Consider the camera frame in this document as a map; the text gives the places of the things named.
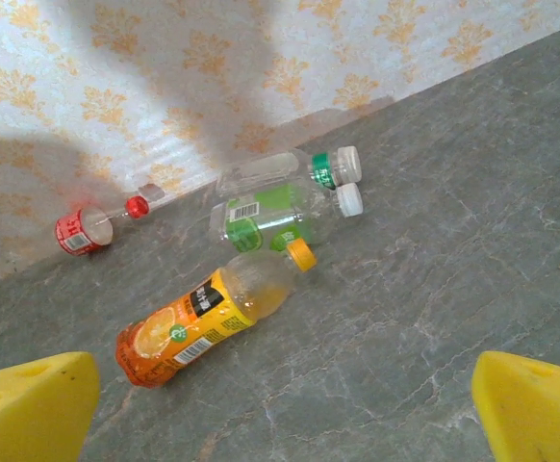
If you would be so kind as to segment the orange juice bottle yellow cap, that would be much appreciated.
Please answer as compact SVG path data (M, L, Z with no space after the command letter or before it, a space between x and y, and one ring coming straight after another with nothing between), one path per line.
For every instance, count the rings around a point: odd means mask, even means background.
M156 388L210 348L274 314L317 258L299 238L286 249L231 259L188 293L122 330L115 359L135 386Z

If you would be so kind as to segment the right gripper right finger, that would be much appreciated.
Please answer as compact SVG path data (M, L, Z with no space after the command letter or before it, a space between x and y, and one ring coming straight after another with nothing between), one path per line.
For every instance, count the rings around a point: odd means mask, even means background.
M496 462L560 462L560 366L485 351L471 395Z

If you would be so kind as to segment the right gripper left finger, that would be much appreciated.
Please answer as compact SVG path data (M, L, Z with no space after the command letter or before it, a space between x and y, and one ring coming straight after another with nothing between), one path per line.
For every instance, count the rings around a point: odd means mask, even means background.
M0 462L78 462L99 397L88 352L0 370Z

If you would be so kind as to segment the clear bottle pale green label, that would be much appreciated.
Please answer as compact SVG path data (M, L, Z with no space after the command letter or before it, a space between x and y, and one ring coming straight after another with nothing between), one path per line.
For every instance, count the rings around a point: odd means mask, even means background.
M355 183L329 190L295 180L216 205L210 215L209 238L240 253L282 251L299 238L307 244L322 244L344 218L363 212Z

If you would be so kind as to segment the clear bottle green neck band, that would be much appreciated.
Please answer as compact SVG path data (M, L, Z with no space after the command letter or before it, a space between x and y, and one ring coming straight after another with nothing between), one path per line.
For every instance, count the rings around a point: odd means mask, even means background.
M329 190L362 180L355 146L310 155L291 149L245 162L224 170L216 180L216 192L223 197L254 192L272 185L308 179Z

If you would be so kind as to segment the clear bottle red label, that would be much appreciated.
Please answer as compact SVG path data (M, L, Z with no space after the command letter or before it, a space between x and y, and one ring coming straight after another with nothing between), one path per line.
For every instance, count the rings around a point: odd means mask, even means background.
M139 194L131 195L117 208L86 206L59 218L54 235L60 248L69 255L81 256L111 244L117 229L150 212L149 202Z

